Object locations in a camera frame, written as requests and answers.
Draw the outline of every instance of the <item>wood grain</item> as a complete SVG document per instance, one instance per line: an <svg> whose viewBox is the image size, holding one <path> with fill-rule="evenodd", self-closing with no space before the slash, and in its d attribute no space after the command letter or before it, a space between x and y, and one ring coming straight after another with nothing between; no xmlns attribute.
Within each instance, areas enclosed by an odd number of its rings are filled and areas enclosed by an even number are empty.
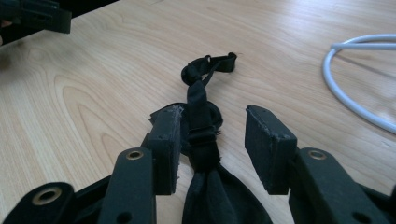
<svg viewBox="0 0 396 224"><path fill-rule="evenodd" d="M396 136L346 109L326 87L330 45L394 33L396 5L382 1L121 0L72 21L71 35L40 32L0 48L0 219L47 182L75 190L109 175L138 147L149 114L185 102L181 69L211 54L238 55L235 71L207 86L224 117L222 164L259 198L275 223L292 223L288 197L269 196L244 149L245 108L275 113L299 147L332 153L358 183L390 194ZM395 52L341 52L339 85L396 121ZM192 177L186 158L177 193L157 197L158 223L180 223Z"/></svg>

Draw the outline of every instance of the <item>strap loop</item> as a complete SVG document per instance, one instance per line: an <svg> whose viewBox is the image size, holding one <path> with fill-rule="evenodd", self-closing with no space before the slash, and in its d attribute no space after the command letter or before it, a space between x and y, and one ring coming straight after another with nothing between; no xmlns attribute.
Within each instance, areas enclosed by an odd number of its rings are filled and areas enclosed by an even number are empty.
<svg viewBox="0 0 396 224"><path fill-rule="evenodd" d="M207 74L207 77L204 79L204 85L206 86L215 71L224 73L232 72L235 68L236 58L236 54L232 52L228 53L227 56L214 58L206 55L204 58L192 61L184 67L181 71L181 79L188 86L191 86L194 82L202 80L202 76Z"/></svg>

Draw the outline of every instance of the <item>wooden table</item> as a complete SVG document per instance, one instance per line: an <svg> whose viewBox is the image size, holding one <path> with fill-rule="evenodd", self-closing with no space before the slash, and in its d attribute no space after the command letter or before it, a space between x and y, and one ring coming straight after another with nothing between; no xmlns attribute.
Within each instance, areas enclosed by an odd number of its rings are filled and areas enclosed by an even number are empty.
<svg viewBox="0 0 396 224"><path fill-rule="evenodd" d="M332 153L353 179L390 194L396 136L345 108L321 63L330 44L392 33L396 5L382 1L121 0L72 21L71 35L40 32L0 48L0 220L29 190L63 181L75 190L111 174L138 147L149 114L186 101L181 69L206 54L238 55L207 86L220 108L221 163L275 223L292 223L287 196L269 196L244 149L247 105L275 113L299 147ZM396 122L395 53L345 50L336 81ZM192 169L181 158L177 192L157 197L158 223L180 223Z"/></svg>

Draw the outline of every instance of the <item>black strap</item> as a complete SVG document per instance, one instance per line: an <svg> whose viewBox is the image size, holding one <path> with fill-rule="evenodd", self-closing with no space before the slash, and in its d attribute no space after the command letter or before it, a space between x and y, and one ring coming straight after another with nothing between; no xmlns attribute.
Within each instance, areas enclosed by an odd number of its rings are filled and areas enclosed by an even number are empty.
<svg viewBox="0 0 396 224"><path fill-rule="evenodd" d="M181 72L189 85L180 123L181 152L189 157L194 177L187 193L183 224L272 223L262 204L234 175L221 166L216 136L223 119L219 109L207 101L205 86L215 71L230 73L236 55L205 56L189 63ZM166 107L151 114L155 122Z"/></svg>

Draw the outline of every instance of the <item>black plastic part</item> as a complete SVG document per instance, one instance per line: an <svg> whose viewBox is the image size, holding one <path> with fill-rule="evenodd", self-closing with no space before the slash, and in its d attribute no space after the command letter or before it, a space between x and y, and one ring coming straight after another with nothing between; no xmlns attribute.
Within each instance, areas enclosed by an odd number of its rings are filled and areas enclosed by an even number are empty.
<svg viewBox="0 0 396 224"><path fill-rule="evenodd" d="M99 224L156 223L151 151L137 147L117 158L98 218Z"/></svg>
<svg viewBox="0 0 396 224"><path fill-rule="evenodd" d="M48 0L0 0L0 19L34 29L70 34L72 13Z"/></svg>
<svg viewBox="0 0 396 224"><path fill-rule="evenodd" d="M96 223L111 175L76 193L77 214L73 223Z"/></svg>
<svg viewBox="0 0 396 224"><path fill-rule="evenodd" d="M72 13L59 9L59 3L51 1L24 1L21 25L70 34Z"/></svg>
<svg viewBox="0 0 396 224"><path fill-rule="evenodd" d="M298 181L291 183L290 210L295 223L389 223L330 153L301 149L294 168Z"/></svg>
<svg viewBox="0 0 396 224"><path fill-rule="evenodd" d="M288 162L296 155L296 136L271 111L249 105L245 148L268 193L288 194Z"/></svg>
<svg viewBox="0 0 396 224"><path fill-rule="evenodd" d="M156 195L170 195L176 190L182 111L181 106L173 105L159 112L147 138L147 146L154 157Z"/></svg>
<svg viewBox="0 0 396 224"><path fill-rule="evenodd" d="M4 224L70 223L75 211L73 187L66 183L48 183L31 190L7 216Z"/></svg>

